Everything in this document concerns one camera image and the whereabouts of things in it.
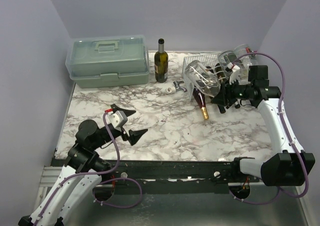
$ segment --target green glass bottle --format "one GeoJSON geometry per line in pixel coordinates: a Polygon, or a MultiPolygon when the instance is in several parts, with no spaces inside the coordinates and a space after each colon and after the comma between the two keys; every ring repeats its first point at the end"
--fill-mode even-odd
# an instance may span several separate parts
{"type": "Polygon", "coordinates": [[[165,52],[165,40],[159,39],[159,50],[154,55],[155,79],[164,83],[168,78],[168,54],[165,52]]]}

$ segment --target gray wall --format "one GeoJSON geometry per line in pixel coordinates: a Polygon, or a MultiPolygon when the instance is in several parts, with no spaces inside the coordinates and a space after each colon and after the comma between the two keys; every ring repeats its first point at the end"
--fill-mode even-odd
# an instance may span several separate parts
{"type": "Polygon", "coordinates": [[[50,0],[0,0],[0,225],[30,214],[71,91],[68,33],[50,0]]]}
{"type": "Polygon", "coordinates": [[[286,0],[52,0],[71,38],[144,34],[149,49],[258,48],[286,0]]]}
{"type": "MultiPolygon", "coordinates": [[[[320,211],[320,0],[287,0],[260,48],[278,59],[286,77],[285,104],[295,134],[316,164],[307,194],[320,211]]],[[[271,82],[281,86],[280,73],[270,63],[271,82]]]]}

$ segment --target bottle neck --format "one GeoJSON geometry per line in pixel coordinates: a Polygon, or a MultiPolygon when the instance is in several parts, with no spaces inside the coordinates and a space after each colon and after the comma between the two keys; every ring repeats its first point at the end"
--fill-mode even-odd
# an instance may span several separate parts
{"type": "Polygon", "coordinates": [[[159,50],[158,50],[158,52],[159,52],[159,53],[164,53],[164,51],[165,51],[165,44],[159,44],[159,50]]]}

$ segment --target marble table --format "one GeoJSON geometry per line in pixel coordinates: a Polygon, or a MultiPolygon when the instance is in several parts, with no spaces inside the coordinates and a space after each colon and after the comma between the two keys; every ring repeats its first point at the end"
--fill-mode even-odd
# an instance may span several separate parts
{"type": "MultiPolygon", "coordinates": [[[[146,85],[93,89],[75,86],[56,148],[56,159],[67,157],[83,120],[93,119],[102,127],[104,110],[113,103],[137,111],[128,118],[126,130],[148,128],[134,146],[117,139],[122,160],[232,161],[239,156],[266,160],[272,155],[265,123],[253,107],[232,107],[220,114],[217,106],[208,100],[210,119],[204,121],[197,103],[190,101],[187,93],[178,91],[167,95],[162,92],[173,86],[174,80],[182,79],[184,57],[198,53],[169,52],[168,80],[162,84],[155,80],[154,54],[149,53],[150,75],[146,85]]],[[[103,159],[116,159],[112,145],[97,152],[103,159]]]]}

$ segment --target wine bottle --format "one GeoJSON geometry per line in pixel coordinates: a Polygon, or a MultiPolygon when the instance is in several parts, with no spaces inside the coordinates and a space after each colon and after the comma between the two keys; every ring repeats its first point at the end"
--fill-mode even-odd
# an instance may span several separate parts
{"type": "Polygon", "coordinates": [[[165,40],[159,39],[159,50],[154,55],[155,79],[164,83],[168,78],[168,54],[165,52],[165,40]]]}
{"type": "Polygon", "coordinates": [[[205,120],[209,119],[209,114],[206,108],[205,95],[201,91],[199,91],[197,88],[193,89],[192,95],[195,98],[196,102],[198,103],[198,106],[200,107],[203,118],[205,120]]]}

